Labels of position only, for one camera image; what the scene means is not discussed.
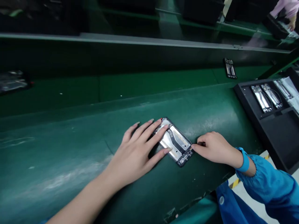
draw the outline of phone part in tray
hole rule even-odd
[[[262,91],[262,88],[257,86],[251,86],[252,91],[255,94],[256,99],[258,100],[259,105],[261,106],[264,113],[271,112],[272,108],[269,105],[269,100],[267,99],[265,93]]]
[[[171,121],[164,117],[161,118],[162,122],[159,127],[156,128],[154,134],[168,125],[168,129],[163,135],[159,143],[164,148],[171,148],[172,150],[168,153],[173,160],[180,166],[183,167],[188,159],[192,156],[193,150],[191,149],[191,142],[171,123]]]
[[[274,84],[279,88],[279,90],[282,92],[282,94],[285,96],[287,100],[292,99],[293,96],[290,94],[290,92],[284,87],[282,82],[280,80],[274,81]]]
[[[271,89],[269,84],[265,83],[261,86],[251,86],[251,89],[264,113],[271,112],[273,110],[273,105],[275,105],[277,109],[282,107],[280,96],[275,90]]]
[[[273,89],[271,89],[271,87],[265,83],[263,85],[261,85],[262,89],[265,91],[265,93],[267,94],[267,96],[269,97],[269,99],[272,101],[272,103],[274,104],[274,106],[279,109],[282,107],[282,103],[281,101],[277,98],[275,91]]]

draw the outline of black tray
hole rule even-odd
[[[250,86],[264,83],[280,95],[282,108],[273,106],[272,112],[262,111]],[[271,79],[239,83],[234,90],[276,168],[293,174],[299,168],[299,118],[296,111]]]

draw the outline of fingernail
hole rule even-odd
[[[172,150],[172,148],[167,148],[167,149],[165,149],[165,150],[164,150],[164,154],[169,153],[171,150]]]

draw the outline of green conveyor belt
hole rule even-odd
[[[30,90],[1,97],[1,223],[54,215],[101,173],[137,121],[167,116],[192,142],[217,131],[233,146],[261,153],[232,87],[266,69],[236,68],[236,81],[224,69],[36,80]],[[233,174],[197,154],[183,168],[166,156],[113,197],[99,221],[163,223],[169,211],[181,214]]]

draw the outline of finger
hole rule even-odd
[[[158,143],[158,141],[161,140],[161,138],[163,137],[164,133],[166,132],[166,130],[168,129],[168,124],[164,125],[163,128],[161,128],[157,134],[155,134],[149,141],[147,141],[146,145],[148,145],[148,148],[151,150],[155,144]]]
[[[207,133],[199,136],[197,139],[197,142],[206,142],[206,137],[207,137],[206,135],[207,135]]]
[[[151,125],[151,123],[153,122],[154,119],[149,120],[148,122],[144,123],[143,125],[141,125],[139,128],[137,128],[137,130],[135,131],[135,133],[133,134],[131,141],[136,141],[141,134],[144,132],[144,130]]]
[[[205,157],[207,159],[208,153],[209,153],[209,149],[207,147],[200,146],[198,144],[193,144],[193,145],[191,145],[191,148],[195,152],[197,152],[199,155],[201,155],[202,157]]]
[[[135,128],[137,128],[138,124],[140,122],[137,122],[136,124],[132,125],[131,127],[129,127],[128,130],[126,130],[124,137],[122,138],[122,142],[121,143],[125,143],[130,141],[131,136],[132,136],[132,132],[135,130]]]
[[[149,126],[144,133],[140,136],[140,140],[142,142],[146,142],[150,135],[154,132],[154,130],[161,124],[161,119],[154,122],[151,126]]]
[[[171,151],[171,148],[165,148],[160,150],[144,165],[144,170],[149,172],[167,153]]]

